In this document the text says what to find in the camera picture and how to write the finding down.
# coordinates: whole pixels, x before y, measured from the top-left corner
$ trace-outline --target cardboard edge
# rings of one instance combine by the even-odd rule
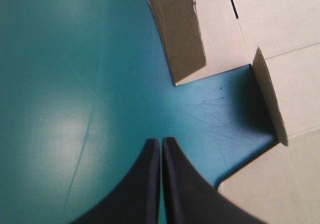
[[[267,67],[266,61],[263,57],[261,49],[258,47],[254,61],[252,63],[255,77],[260,86],[264,101],[269,110],[272,122],[279,142],[288,146],[288,136],[284,126],[283,117],[281,115],[275,89],[272,84],[272,79]]]

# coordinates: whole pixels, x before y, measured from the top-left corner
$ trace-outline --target teal mat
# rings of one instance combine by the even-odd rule
[[[0,44],[1,223],[73,220],[147,138],[213,186],[277,141],[250,66],[173,86],[147,0],[0,0]]]

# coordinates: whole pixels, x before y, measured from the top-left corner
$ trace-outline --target scratch mark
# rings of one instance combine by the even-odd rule
[[[41,125],[43,123],[43,120],[50,114],[52,113],[52,111],[56,110],[57,108],[61,107],[62,105],[65,105],[66,103],[70,103],[70,102],[73,102],[73,101],[76,101],[78,99],[80,99],[81,97],[87,95],[88,93],[85,93],[83,95],[80,95],[80,96],[77,96],[75,97],[74,99],[71,99],[71,100],[66,100],[64,102],[62,102],[61,104],[58,104],[57,106],[55,106],[54,108],[50,109],[46,114],[44,114],[41,119],[40,119],[40,122],[34,127],[34,129],[36,130],[39,125]]]
[[[221,147],[220,147],[219,144],[217,144],[217,146],[218,146],[218,148],[219,148],[219,151],[220,151],[220,153],[221,153],[222,158],[224,159],[225,166],[226,166],[226,168],[229,170],[228,164],[227,164],[227,162],[226,162],[226,160],[225,160],[225,156],[224,156],[224,154],[223,154],[223,152],[222,152],[222,150],[221,150]]]
[[[69,199],[69,196],[70,196],[70,192],[71,192],[71,188],[72,188],[72,185],[75,181],[75,176],[76,176],[76,173],[77,173],[77,170],[79,168],[79,165],[80,165],[80,161],[82,159],[82,156],[83,156],[83,153],[84,153],[84,150],[85,150],[85,146],[86,146],[86,143],[88,141],[88,137],[89,137],[89,132],[90,132],[90,128],[91,128],[91,124],[92,124],[92,119],[93,119],[93,112],[95,111],[94,108],[95,107],[95,99],[93,99],[93,102],[92,102],[92,108],[91,108],[91,113],[90,113],[90,116],[89,116],[89,121],[88,121],[88,125],[86,127],[86,132],[85,132],[85,136],[84,136],[84,139],[83,139],[83,142],[82,142],[82,147],[81,147],[81,150],[80,150],[80,154],[79,154],[79,158],[78,158],[78,161],[77,161],[77,164],[75,166],[75,171],[73,173],[73,176],[72,176],[72,179],[71,179],[71,182],[70,182],[70,185],[69,185],[69,188],[68,188],[68,191],[66,193],[66,197],[65,197],[65,203],[64,203],[64,209],[66,209],[66,206],[67,206],[67,202],[68,202],[68,199]]]
[[[206,102],[215,101],[215,100],[223,100],[223,99],[224,99],[224,97],[216,98],[216,99],[210,99],[210,100],[203,100],[200,104],[197,104],[197,105],[195,106],[194,110],[195,110],[196,108],[198,108],[200,105],[203,105],[203,104],[206,103]]]
[[[98,96],[87,84],[86,82],[84,81],[84,79],[81,77],[81,75],[79,74],[79,72],[76,70],[76,68],[72,65],[70,59],[68,56],[65,56],[66,57],[66,62],[67,64],[69,65],[70,69],[75,73],[75,75],[77,76],[77,78],[79,79],[80,83],[87,89],[90,91],[90,93],[95,96],[97,99],[99,100],[103,100],[106,102],[105,99],[103,99],[102,97]]]

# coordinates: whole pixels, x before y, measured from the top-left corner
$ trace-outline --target cardboard panel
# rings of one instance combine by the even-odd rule
[[[259,83],[264,101],[268,107],[278,140],[283,144],[288,144],[288,136],[284,126],[284,121],[279,110],[279,104],[273,87],[269,70],[266,61],[262,55],[260,48],[257,49],[256,55],[252,64],[254,74]]]
[[[149,0],[174,83],[206,65],[194,0]]]
[[[266,65],[288,137],[320,129],[320,44],[266,59]]]
[[[320,131],[281,143],[220,185],[220,193],[268,223],[320,223]]]
[[[234,0],[252,60],[257,46],[269,58],[320,42],[320,0]]]

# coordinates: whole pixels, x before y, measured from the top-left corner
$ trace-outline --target cardboard flap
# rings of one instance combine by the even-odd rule
[[[260,86],[264,101],[268,107],[275,131],[278,136],[278,140],[284,145],[287,145],[288,136],[283,123],[284,121],[279,110],[278,100],[270,77],[270,73],[260,48],[258,48],[256,51],[252,68]]]
[[[206,65],[194,0],[149,0],[174,83]]]

